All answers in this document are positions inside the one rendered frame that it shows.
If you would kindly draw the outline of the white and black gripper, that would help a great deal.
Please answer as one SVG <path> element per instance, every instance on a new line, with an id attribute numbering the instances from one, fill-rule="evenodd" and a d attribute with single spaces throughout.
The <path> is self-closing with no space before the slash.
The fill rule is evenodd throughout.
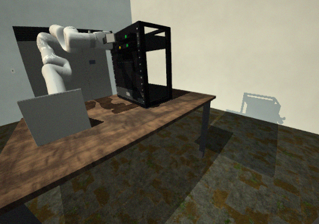
<path id="1" fill-rule="evenodd" d="M 112 31 L 100 31 L 100 32 L 93 32 L 95 36 L 95 41 L 96 41 L 96 50 L 111 50 L 114 51 L 116 45 L 121 45 L 123 42 L 116 42 L 116 43 L 106 43 L 103 44 L 103 38 L 105 37 L 105 34 L 111 34 Z M 122 41 L 123 39 L 121 38 L 116 38 L 116 41 Z"/>

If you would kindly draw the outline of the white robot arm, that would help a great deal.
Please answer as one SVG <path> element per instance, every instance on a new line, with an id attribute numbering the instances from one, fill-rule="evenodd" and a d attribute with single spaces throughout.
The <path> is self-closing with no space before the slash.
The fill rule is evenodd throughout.
<path id="1" fill-rule="evenodd" d="M 79 33 L 73 26 L 66 28 L 59 25 L 49 27 L 49 32 L 41 32 L 37 36 L 37 46 L 42 55 L 44 66 L 42 75 L 46 81 L 49 94 L 67 91 L 64 82 L 70 82 L 73 79 L 70 63 L 61 57 L 56 56 L 54 50 L 65 50 L 68 53 L 79 53 L 81 48 L 95 48 L 95 36 L 91 31 L 88 33 Z M 103 44 L 116 42 L 114 33 L 105 34 Z"/>

